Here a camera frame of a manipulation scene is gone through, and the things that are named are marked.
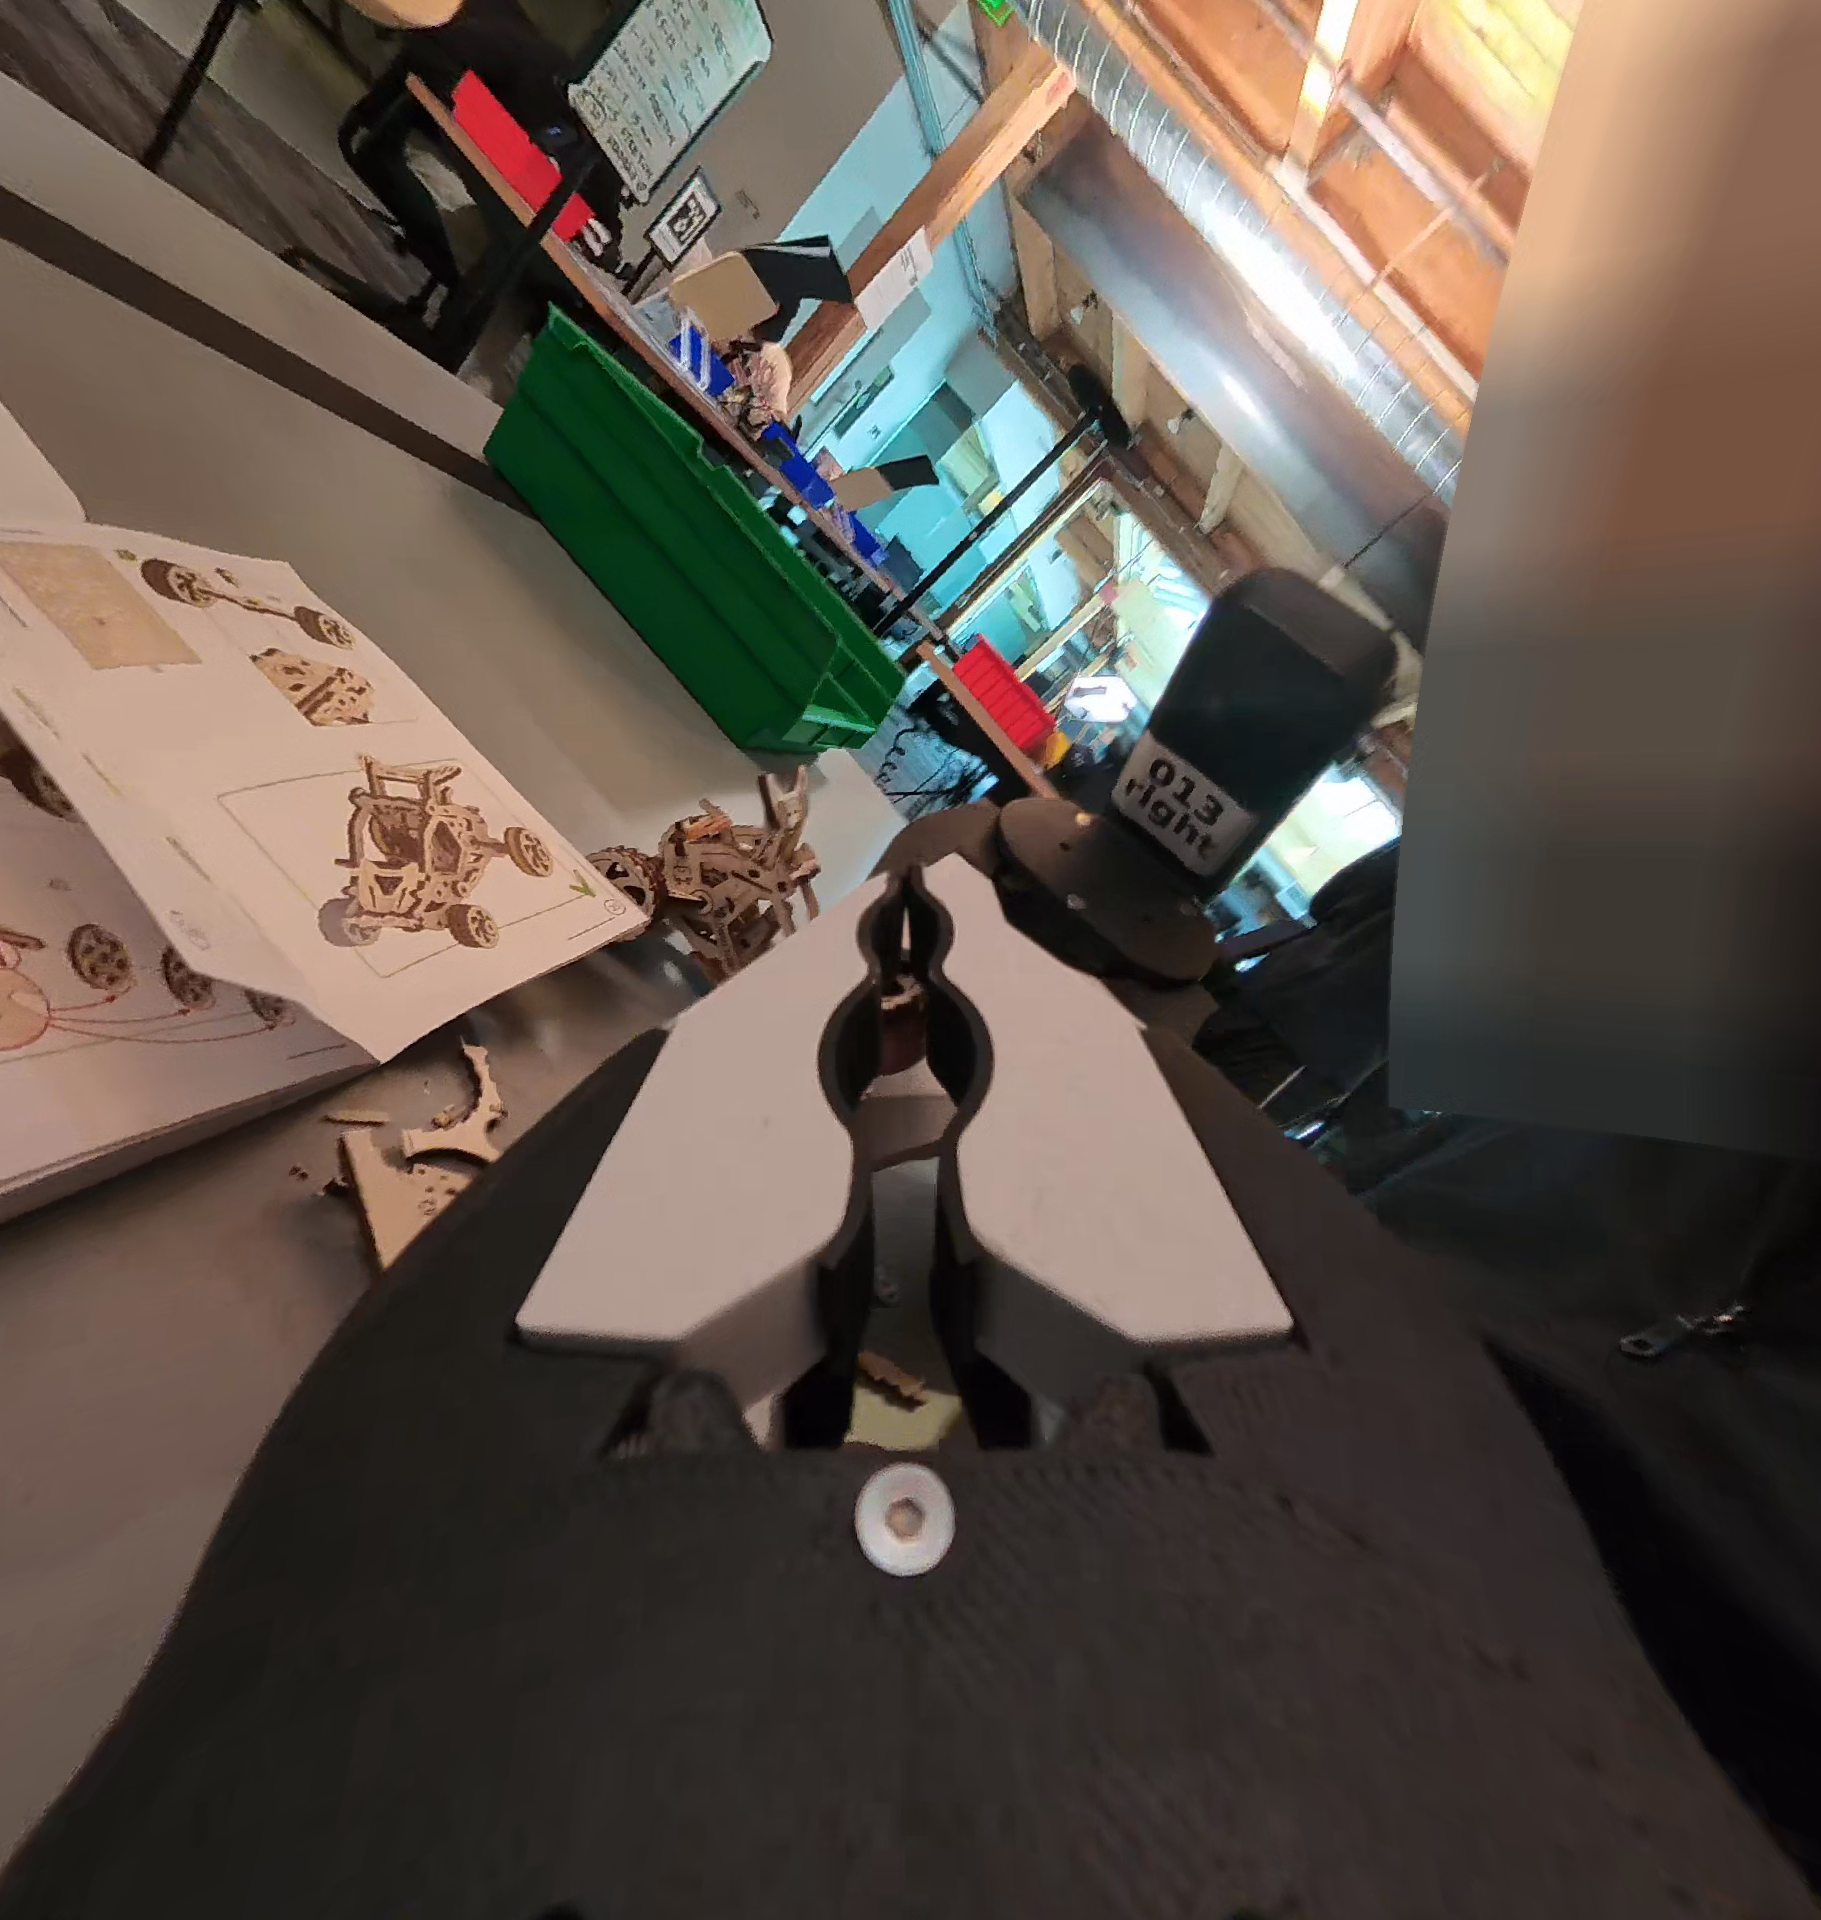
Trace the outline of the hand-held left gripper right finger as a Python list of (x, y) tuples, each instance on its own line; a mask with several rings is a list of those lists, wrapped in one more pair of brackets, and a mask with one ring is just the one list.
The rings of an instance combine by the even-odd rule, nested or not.
[(954, 1105), (933, 1305), (961, 1365), (1066, 1408), (1147, 1362), (1287, 1342), (1156, 1035), (1009, 924), (961, 858), (919, 867), (919, 939)]

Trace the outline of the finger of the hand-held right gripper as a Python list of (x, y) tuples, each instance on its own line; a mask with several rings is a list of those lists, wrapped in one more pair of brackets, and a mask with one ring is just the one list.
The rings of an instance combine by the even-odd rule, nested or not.
[(852, 1152), (868, 1168), (934, 1159), (954, 1118), (948, 1092), (868, 1092), (848, 1120)]

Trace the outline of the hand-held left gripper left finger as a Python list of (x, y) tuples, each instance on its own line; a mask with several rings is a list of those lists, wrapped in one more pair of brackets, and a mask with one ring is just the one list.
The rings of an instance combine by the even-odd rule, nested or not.
[(514, 1317), (543, 1359), (710, 1376), (840, 1449), (875, 1302), (875, 1152), (903, 882), (863, 880), (662, 1037)]

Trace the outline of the wooden parts sheet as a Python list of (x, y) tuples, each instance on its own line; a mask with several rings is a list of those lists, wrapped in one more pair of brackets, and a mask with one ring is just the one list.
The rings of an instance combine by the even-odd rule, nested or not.
[(400, 1127), (388, 1140), (388, 1117), (378, 1110), (327, 1110), (340, 1170), (333, 1188), (348, 1193), (361, 1217), (376, 1272), (388, 1272), (413, 1240), (504, 1158), (498, 1133), (508, 1120), (491, 1049), (461, 1044), (470, 1076), (464, 1101), (422, 1127)]

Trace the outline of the wooden model buggy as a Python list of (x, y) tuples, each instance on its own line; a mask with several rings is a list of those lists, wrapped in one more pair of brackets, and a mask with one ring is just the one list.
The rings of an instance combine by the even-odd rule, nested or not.
[(763, 819), (738, 823), (704, 802), (665, 828), (657, 848), (606, 847), (594, 870), (625, 895), (648, 930), (679, 937), (713, 985), (819, 918), (823, 864), (806, 842), (807, 767), (758, 777)]

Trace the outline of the red plastic bin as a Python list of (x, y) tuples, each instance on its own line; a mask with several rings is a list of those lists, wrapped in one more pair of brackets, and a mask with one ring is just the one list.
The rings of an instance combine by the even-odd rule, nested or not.
[(1041, 757), (1054, 733), (1051, 711), (988, 637), (971, 637), (954, 672), (1021, 755)]
[(551, 202), (564, 175), (591, 168), (588, 141), (573, 134), (534, 134), (470, 69), (458, 72), (449, 110), (457, 129), (531, 210)]

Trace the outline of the black tripod pole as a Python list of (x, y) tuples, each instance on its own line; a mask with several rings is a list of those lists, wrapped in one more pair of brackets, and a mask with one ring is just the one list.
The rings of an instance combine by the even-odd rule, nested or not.
[(927, 565), (913, 585), (897, 589), (868, 618), (873, 637), (888, 637), (897, 630), (897, 622), (922, 610), (924, 597), (945, 582), (945, 576), (961, 563), (981, 542), (995, 533), (1024, 502), (1043, 477), (1057, 474), (1064, 459), (1075, 449), (1130, 449), (1136, 428), (1123, 416), (1106, 380), (1087, 364), (1066, 369), (1071, 396), (1077, 400), (1077, 416), (1071, 431), (1041, 456), (1020, 479), (1012, 483), (1001, 504), (983, 509), (973, 529)]

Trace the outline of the green plastic bin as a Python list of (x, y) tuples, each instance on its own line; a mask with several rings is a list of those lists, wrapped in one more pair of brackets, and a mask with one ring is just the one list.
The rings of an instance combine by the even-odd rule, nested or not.
[(696, 428), (562, 309), (534, 335), (491, 467), (732, 746), (865, 746), (905, 675)]

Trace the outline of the instruction booklet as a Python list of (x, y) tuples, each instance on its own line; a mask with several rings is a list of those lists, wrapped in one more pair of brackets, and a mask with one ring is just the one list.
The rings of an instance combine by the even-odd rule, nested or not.
[(0, 1224), (644, 925), (294, 567), (88, 520), (0, 400)]

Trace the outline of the framed black white marker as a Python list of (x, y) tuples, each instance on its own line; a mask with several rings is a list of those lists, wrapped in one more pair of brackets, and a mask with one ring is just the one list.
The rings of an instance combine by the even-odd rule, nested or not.
[(667, 267), (677, 265), (708, 236), (719, 212), (723, 203), (708, 173), (701, 168), (692, 169), (650, 228), (650, 252)]

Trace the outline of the whiteboard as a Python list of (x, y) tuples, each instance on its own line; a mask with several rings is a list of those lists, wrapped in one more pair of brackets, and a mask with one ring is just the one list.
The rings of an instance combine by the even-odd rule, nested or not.
[(635, 2), (564, 98), (625, 197), (648, 203), (773, 51), (758, 2)]

